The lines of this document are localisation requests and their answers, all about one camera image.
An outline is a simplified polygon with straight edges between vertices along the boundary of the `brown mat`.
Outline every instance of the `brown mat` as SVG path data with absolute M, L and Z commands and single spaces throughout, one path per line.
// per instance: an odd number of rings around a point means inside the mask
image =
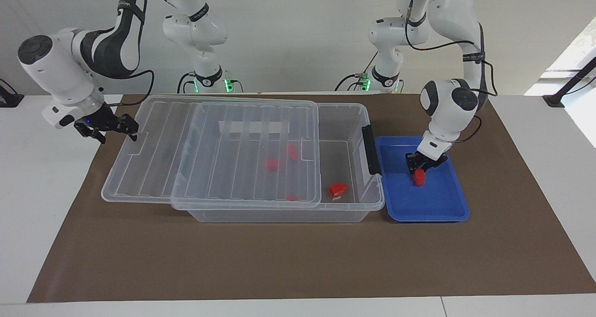
M 362 103 L 375 136 L 428 125 L 418 95 L 291 98 Z M 493 107 L 479 115 L 481 131 L 450 152 L 471 211 L 452 224 L 397 223 L 385 209 L 359 224 L 202 224 L 169 205 L 107 203 L 123 140 L 111 133 L 28 302 L 596 292 Z

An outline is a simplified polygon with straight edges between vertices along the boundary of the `white table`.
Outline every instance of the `white table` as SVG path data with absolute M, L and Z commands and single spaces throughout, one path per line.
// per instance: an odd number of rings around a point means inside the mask
M 109 96 L 107 101 L 119 101 Z M 596 149 L 541 98 L 491 99 L 584 264 L 596 277 Z M 0 315 L 590 316 L 596 294 L 24 304 L 99 143 L 42 119 L 49 96 L 0 109 Z

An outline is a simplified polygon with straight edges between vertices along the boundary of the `blue plastic tray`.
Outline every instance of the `blue plastic tray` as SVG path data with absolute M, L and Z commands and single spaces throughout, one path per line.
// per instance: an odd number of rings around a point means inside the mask
M 383 173 L 389 215 L 398 222 L 463 222 L 470 210 L 451 159 L 426 172 L 426 183 L 415 186 L 405 154 L 421 141 L 415 136 L 385 136 L 375 141 Z

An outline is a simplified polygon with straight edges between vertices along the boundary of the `black stand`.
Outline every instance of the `black stand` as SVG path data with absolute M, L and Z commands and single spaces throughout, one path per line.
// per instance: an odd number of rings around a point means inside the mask
M 596 58 L 593 58 L 587 65 L 585 65 L 577 75 L 575 75 L 568 83 L 566 83 L 557 94 L 550 96 L 543 96 L 544 101 L 552 108 L 564 108 L 565 106 L 561 103 L 562 97 L 568 94 L 569 90 L 573 88 L 579 81 L 583 80 L 586 75 L 590 73 L 596 67 Z
M 0 108 L 15 108 L 23 100 L 23 94 L 11 94 L 7 92 L 2 86 L 0 86 L 0 96 L 4 99 L 4 102 L 0 101 Z

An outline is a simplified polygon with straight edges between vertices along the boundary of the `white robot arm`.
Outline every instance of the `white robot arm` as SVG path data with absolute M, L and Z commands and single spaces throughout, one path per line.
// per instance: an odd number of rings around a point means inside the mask
M 400 18 L 378 20 L 369 35 L 381 59 L 371 68 L 371 90 L 391 92 L 403 57 L 398 46 L 430 50 L 459 45 L 463 53 L 464 79 L 430 81 L 421 94 L 421 104 L 431 117 L 417 152 L 408 156 L 411 173 L 437 167 L 445 152 L 470 124 L 486 101 L 485 51 L 483 31 L 474 14 L 474 0 L 398 0 Z M 452 43 L 433 48 L 417 48 L 434 30 Z
M 185 14 L 167 16 L 163 32 L 188 54 L 194 67 L 195 83 L 200 93 L 229 92 L 225 71 L 217 61 L 213 47 L 228 39 L 221 20 L 209 10 L 204 0 L 171 0 Z
M 84 137 L 101 143 L 100 131 L 128 134 L 136 140 L 138 124 L 130 115 L 116 117 L 93 84 L 92 72 L 111 79 L 127 79 L 136 71 L 147 0 L 120 0 L 115 26 L 87 31 L 66 28 L 52 35 L 36 35 L 19 47 L 23 69 L 53 100 L 42 111 L 56 128 L 74 122 Z

